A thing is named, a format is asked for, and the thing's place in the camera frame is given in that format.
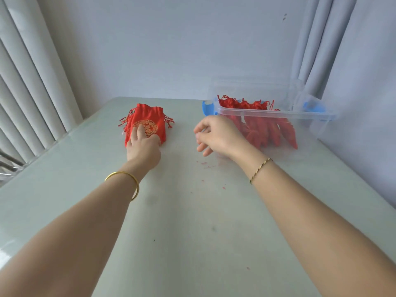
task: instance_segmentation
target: clear plastic box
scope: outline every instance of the clear plastic box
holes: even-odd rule
[[[337,118],[335,111],[329,109],[323,101],[304,93],[303,89],[304,85],[299,80],[216,79],[212,81],[209,94],[216,114],[240,116],[244,123],[245,117],[255,117],[254,123],[260,125],[256,126],[258,128],[263,123],[264,128],[271,125],[273,130],[267,132],[267,139],[263,135],[265,131],[257,129],[263,143],[267,140],[267,145],[261,144],[260,148],[274,160],[289,160],[308,156],[329,121]],[[217,95],[220,98],[227,95],[239,101],[244,98],[249,103],[257,100],[274,102],[273,110],[225,108],[220,106]],[[294,128],[297,145],[289,142],[293,136],[290,124]],[[276,140],[275,145],[272,135],[279,137],[279,134],[280,139]]]

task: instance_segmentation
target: gold circular pattern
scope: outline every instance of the gold circular pattern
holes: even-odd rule
[[[135,122],[133,124],[133,127],[138,127],[139,124],[142,124],[145,128],[145,132],[147,137],[151,137],[153,134],[155,134],[158,131],[158,126],[151,120],[141,120],[138,122]]]

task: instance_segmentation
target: person's left arm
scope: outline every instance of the person's left arm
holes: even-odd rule
[[[134,128],[120,171],[140,182],[160,161],[159,144]],[[40,230],[0,270],[0,297],[91,296],[135,190],[132,177],[115,174]]]

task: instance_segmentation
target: bangle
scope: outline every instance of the bangle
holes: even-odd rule
[[[116,171],[116,172],[111,173],[109,176],[107,176],[106,179],[105,179],[105,181],[106,181],[107,179],[109,179],[110,177],[112,177],[113,175],[116,175],[116,174],[126,174],[126,175],[129,175],[130,177],[133,178],[133,180],[136,182],[136,194],[132,197],[131,201],[132,201],[133,199],[135,199],[135,198],[137,197],[137,195],[139,194],[139,181],[137,181],[136,177],[133,176],[132,174],[129,174],[128,172]]]
[[[263,162],[262,164],[261,164],[261,166],[257,169],[257,171],[256,171],[256,173],[252,176],[252,178],[250,179],[250,184],[251,184],[251,182],[253,181],[253,179],[254,179],[254,177],[257,175],[257,173],[260,171],[260,169],[263,167],[263,165],[265,165],[267,162],[269,162],[270,160],[272,160],[272,158],[267,158],[267,160],[265,161],[265,162]]]

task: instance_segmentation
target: vertical blind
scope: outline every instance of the vertical blind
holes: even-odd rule
[[[36,0],[0,0],[0,149],[23,162],[82,122]]]

